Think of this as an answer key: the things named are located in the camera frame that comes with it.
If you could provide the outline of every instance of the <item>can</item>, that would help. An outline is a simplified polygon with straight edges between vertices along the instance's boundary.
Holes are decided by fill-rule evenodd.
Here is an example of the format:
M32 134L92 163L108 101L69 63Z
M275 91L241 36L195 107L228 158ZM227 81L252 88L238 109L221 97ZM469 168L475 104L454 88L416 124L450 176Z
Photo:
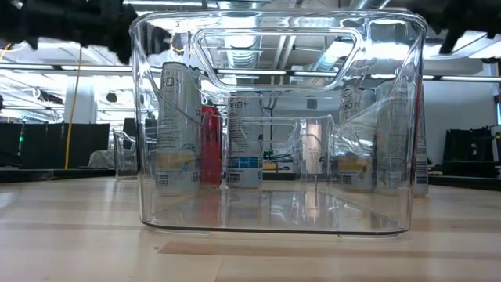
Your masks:
M226 185L258 188L263 181L263 101L258 92L228 98L229 152Z
M417 152L416 152L416 178L414 179L414 197L424 197L428 194L428 156L426 154L426 136L424 125L424 88L423 82L418 84L420 96L420 116L418 122Z
M356 89L341 97L337 136L338 173L342 189L352 192L372 192L375 187L373 152L376 134L375 120L363 111L376 102L373 89Z
M391 86L388 82L381 97L377 117L377 181L376 192L396 194L405 185L405 164L408 106L408 85L401 80Z
M160 195L200 187L200 76L184 63L168 62L160 78L155 176Z
M202 106L200 183L217 189L222 176L222 119L217 107Z

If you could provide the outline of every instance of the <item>plastic bin rim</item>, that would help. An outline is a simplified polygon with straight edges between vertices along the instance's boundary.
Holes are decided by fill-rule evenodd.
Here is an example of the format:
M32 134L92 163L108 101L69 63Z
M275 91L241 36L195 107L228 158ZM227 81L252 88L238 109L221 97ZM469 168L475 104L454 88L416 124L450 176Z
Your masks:
M249 9L235 9L235 10L227 10L227 9L212 9L208 11L198 11L198 12L153 12L147 13L145 15L137 17L129 27L129 34L132 36L135 29L140 26L143 22L148 22L151 20L156 20L160 18L202 18L210 15L214 15L220 12L249 12ZM272 14L272 13L290 13L293 12L295 16L307 16L307 17L315 17L315 16L329 16L330 14L358 14L359 16L399 16L404 17L409 22L414 22L419 24L423 34L427 32L427 22L426 20L416 13L411 13L409 11L394 11L394 10L373 10L373 9L332 9L329 11L325 11L324 9L252 9L252 12L261 13L261 14Z

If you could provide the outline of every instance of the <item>red can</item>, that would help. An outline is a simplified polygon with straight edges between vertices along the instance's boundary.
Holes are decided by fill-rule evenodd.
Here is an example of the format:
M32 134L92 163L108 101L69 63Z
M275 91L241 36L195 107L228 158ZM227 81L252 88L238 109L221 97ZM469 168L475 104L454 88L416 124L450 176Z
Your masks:
M217 107L202 106L200 182L219 188L222 177L222 119Z

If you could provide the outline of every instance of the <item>wooden table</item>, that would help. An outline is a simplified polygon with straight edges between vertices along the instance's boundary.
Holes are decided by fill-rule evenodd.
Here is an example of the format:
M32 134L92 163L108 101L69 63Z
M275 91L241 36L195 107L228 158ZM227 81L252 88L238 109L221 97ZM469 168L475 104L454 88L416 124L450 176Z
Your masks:
M392 239L166 234L134 181L0 186L0 281L501 281L501 193L431 187Z

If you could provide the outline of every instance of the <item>plastic bin handle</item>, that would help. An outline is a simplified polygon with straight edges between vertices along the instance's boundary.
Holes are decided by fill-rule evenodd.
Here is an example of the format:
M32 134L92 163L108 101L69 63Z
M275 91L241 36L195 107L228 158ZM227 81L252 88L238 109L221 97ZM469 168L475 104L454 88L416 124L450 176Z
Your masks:
M324 75L315 74L314 71L300 71L304 73L302 76L326 76L325 73L331 73L334 79L325 85L228 85L222 82L217 74L216 70L213 68L211 62L205 55L203 51L201 42L209 36L262 36L262 35L275 35L275 36L346 36L353 40L353 48L351 49L345 63L340 68L340 70L335 74L332 71L323 72ZM361 49L362 36L354 28L328 28L328 29L318 29L318 28L294 28L294 29L277 29L277 28L239 28L239 29L221 29L221 28L209 28L198 31L193 36L193 46L195 53L200 58L200 62L204 66L207 76L212 84L221 90L229 92L238 91L297 91L297 90L312 90L312 91L326 91L333 89L336 84L344 77L346 71L351 66L351 62L355 57L356 53ZM267 75L277 75L278 72L291 72L291 70L260 70L263 74Z

